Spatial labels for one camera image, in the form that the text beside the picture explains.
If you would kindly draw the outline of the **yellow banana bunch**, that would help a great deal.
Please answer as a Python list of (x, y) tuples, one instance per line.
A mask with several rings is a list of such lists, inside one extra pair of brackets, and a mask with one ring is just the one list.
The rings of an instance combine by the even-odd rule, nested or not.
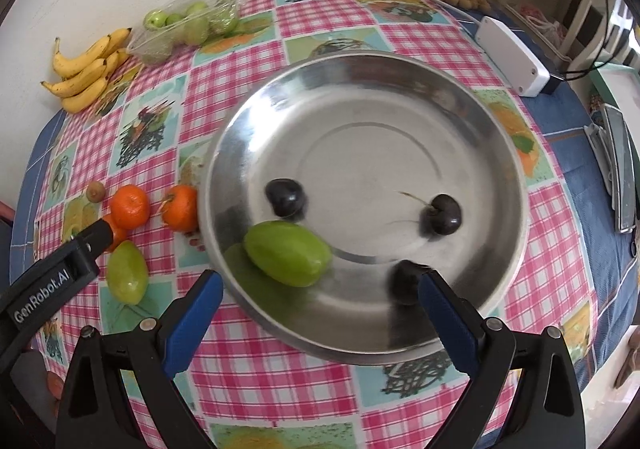
[(60, 78), (40, 85), (55, 98), (68, 114), (89, 108), (104, 92), (114, 72), (129, 58), (126, 50), (131, 27), (118, 28), (105, 34), (78, 56), (69, 58), (61, 51), (61, 39), (53, 44), (51, 66)]

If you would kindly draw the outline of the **white plastic box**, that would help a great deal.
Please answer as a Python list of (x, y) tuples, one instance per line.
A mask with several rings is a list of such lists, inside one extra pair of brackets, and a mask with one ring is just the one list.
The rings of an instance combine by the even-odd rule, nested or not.
[(521, 97), (537, 97), (547, 86), (548, 68), (503, 22), (484, 16), (475, 41)]

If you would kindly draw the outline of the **silver metal plate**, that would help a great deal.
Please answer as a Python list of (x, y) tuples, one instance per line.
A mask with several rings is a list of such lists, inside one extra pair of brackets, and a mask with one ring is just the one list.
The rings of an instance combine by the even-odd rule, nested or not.
[[(300, 224), (332, 261), (311, 287), (287, 287), (243, 249), (274, 214), (276, 178), (299, 182)], [(452, 235), (422, 237), (422, 204), (445, 193), (462, 209)], [(440, 348), (426, 313), (388, 291), (403, 259), (437, 270), (482, 315), (520, 269), (528, 194), (498, 118), (450, 75), (397, 54), (330, 53), (285, 68), (230, 112), (209, 145), (198, 188), (206, 252), (244, 311), (277, 339), (349, 365), (389, 365)]]

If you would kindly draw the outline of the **white shelf furniture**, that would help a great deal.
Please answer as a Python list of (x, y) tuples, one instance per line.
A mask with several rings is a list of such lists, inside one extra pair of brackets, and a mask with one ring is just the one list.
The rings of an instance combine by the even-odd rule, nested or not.
[(623, 0), (503, 0), (502, 6), (571, 76), (606, 60), (639, 68), (639, 29)]

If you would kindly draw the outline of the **brown kiwi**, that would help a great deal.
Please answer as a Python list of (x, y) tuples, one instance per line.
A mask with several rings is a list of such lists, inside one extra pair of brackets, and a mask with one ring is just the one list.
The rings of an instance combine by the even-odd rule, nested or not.
[(85, 191), (87, 200), (91, 203), (100, 203), (104, 200), (106, 189), (104, 184), (99, 181), (91, 181)]

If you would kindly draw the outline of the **plastic tray of green fruits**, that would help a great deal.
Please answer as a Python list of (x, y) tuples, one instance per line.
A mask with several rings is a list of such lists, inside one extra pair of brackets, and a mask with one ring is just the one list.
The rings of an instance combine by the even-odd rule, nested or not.
[(238, 26), (240, 0), (173, 0), (150, 10), (131, 32), (127, 52), (144, 65), (166, 62), (176, 49), (196, 48)]

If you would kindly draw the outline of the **large green mango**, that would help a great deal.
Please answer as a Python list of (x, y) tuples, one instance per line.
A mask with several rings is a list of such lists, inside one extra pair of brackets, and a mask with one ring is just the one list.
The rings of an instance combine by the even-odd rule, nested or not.
[(288, 287), (311, 287), (332, 261), (326, 242), (284, 220), (254, 224), (244, 235), (243, 247), (257, 268)]

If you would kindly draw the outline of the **orange tangerine with stem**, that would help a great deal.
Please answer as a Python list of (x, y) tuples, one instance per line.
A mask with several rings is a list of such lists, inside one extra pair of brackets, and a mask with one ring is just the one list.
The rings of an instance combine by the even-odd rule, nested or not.
[(187, 184), (172, 187), (160, 203), (160, 217), (172, 231), (198, 230), (198, 190)]

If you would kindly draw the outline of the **small green mango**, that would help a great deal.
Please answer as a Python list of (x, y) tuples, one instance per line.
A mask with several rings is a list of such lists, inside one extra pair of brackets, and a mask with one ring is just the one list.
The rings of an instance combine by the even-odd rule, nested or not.
[(119, 244), (106, 265), (105, 279), (119, 302), (138, 305), (149, 285), (149, 269), (140, 250), (130, 240)]

